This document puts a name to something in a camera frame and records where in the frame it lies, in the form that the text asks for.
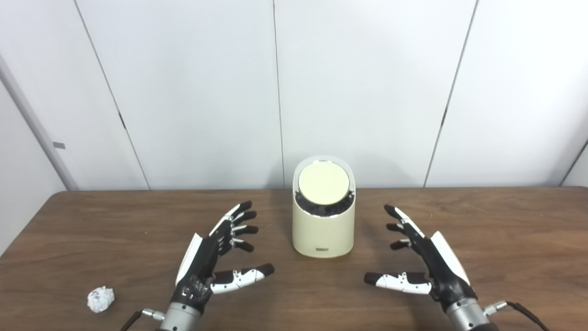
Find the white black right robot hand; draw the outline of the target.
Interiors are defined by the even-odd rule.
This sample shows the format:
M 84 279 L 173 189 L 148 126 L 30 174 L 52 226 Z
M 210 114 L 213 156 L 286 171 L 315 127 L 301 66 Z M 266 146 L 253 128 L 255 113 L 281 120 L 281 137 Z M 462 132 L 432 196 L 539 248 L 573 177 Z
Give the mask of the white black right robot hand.
M 428 275 L 424 272 L 367 272 L 364 276 L 366 284 L 416 295 L 430 295 L 441 304 L 443 310 L 460 300 L 478 298 L 461 262 L 439 231 L 428 237 L 399 208 L 384 205 L 384 210 L 396 219 L 395 223 L 386 224 L 386 228 L 405 236 L 391 243 L 390 248 L 412 249 L 428 268 Z

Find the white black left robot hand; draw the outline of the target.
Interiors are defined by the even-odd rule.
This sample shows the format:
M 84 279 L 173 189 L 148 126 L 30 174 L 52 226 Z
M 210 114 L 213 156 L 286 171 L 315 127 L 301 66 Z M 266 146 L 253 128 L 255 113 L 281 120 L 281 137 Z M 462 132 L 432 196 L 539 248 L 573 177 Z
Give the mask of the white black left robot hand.
M 218 259 L 232 249 L 248 253 L 254 251 L 252 244 L 238 238 L 239 235 L 256 234 L 259 231 L 257 226 L 243 224 L 257 216 L 256 211 L 251 209 L 252 205 L 252 201 L 245 201 L 230 209 L 208 236 L 193 235 L 175 280 L 171 303 L 193 308 L 203 314 L 213 295 L 237 291 L 275 272 L 271 263 L 241 270 L 215 270 Z

